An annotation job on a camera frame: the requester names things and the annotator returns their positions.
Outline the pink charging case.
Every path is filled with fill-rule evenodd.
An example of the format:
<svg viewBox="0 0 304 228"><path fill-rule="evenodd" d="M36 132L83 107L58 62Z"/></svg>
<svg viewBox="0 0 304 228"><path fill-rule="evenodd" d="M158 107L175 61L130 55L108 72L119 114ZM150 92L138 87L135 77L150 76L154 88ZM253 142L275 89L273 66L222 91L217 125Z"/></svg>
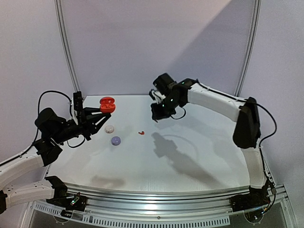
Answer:
<svg viewBox="0 0 304 228"><path fill-rule="evenodd" d="M113 125L107 125L104 128L104 130L105 130L106 133L113 133L114 132L114 126Z"/></svg>

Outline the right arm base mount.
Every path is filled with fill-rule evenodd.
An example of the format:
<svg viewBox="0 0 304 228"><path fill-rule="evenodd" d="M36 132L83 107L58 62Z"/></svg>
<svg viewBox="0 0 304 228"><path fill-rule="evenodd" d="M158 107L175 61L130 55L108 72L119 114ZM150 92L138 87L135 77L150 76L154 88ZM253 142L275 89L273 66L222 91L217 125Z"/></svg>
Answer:
<svg viewBox="0 0 304 228"><path fill-rule="evenodd" d="M270 203L268 194L260 193L238 194L229 199L233 212L253 209Z"/></svg>

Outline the red charging case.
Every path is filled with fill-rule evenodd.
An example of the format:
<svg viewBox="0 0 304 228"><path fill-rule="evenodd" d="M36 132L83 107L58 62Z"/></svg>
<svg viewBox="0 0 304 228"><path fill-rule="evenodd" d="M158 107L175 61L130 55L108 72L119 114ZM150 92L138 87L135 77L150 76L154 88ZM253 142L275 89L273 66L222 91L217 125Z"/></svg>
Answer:
<svg viewBox="0 0 304 228"><path fill-rule="evenodd" d="M113 113L116 109L115 99L109 96L103 97L99 101L100 112L102 113Z"/></svg>

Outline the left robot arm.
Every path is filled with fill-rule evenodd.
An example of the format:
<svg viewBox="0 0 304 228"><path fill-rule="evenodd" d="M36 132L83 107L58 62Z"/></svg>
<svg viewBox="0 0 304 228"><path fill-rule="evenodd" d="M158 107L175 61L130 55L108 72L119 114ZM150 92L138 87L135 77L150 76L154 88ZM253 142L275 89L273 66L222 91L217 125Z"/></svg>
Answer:
<svg viewBox="0 0 304 228"><path fill-rule="evenodd" d="M85 210L87 197L80 193L69 194L67 186L57 176L48 176L26 185L12 184L24 174L53 163L62 152L64 142L80 135L89 141L111 117L110 113L91 107L76 114L75 119L66 120L57 116L50 107L38 114L35 125L41 132L41 138L0 165L1 213L15 205L41 199L65 210Z"/></svg>

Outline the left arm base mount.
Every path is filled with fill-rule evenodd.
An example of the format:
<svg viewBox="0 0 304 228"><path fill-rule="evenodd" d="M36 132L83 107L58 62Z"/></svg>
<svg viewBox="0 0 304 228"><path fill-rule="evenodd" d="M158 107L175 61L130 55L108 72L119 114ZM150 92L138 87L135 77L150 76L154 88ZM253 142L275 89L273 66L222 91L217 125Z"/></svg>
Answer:
<svg viewBox="0 0 304 228"><path fill-rule="evenodd" d="M65 210L85 211L88 197L77 194L62 193L54 196L52 199L47 199L46 202L55 206L65 208Z"/></svg>

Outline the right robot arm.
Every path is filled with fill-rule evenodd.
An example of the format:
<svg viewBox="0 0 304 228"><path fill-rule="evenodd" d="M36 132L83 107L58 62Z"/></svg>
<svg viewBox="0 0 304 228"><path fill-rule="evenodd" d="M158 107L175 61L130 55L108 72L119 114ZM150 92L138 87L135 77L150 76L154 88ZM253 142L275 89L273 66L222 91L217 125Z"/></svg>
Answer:
<svg viewBox="0 0 304 228"><path fill-rule="evenodd" d="M249 173L249 189L252 190L245 201L249 207L256 207L262 202L262 189L267 185L267 178L260 151L261 131L256 100L226 94L199 80L186 78L176 82L167 73L158 76L153 85L149 96L154 101L151 111L156 122L172 117L177 107L183 108L186 104L202 106L235 122L232 139L243 152Z"/></svg>

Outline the purple charging case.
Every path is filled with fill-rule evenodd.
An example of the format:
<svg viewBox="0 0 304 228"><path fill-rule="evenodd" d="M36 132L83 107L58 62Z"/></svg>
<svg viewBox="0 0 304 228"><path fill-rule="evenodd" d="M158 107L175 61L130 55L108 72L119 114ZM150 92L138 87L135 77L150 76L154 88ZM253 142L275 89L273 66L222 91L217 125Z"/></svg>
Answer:
<svg viewBox="0 0 304 228"><path fill-rule="evenodd" d="M111 138L111 144L112 144L112 145L117 146L117 145L119 145L120 143L121 143L121 138L120 138L120 137L114 136L114 137Z"/></svg>

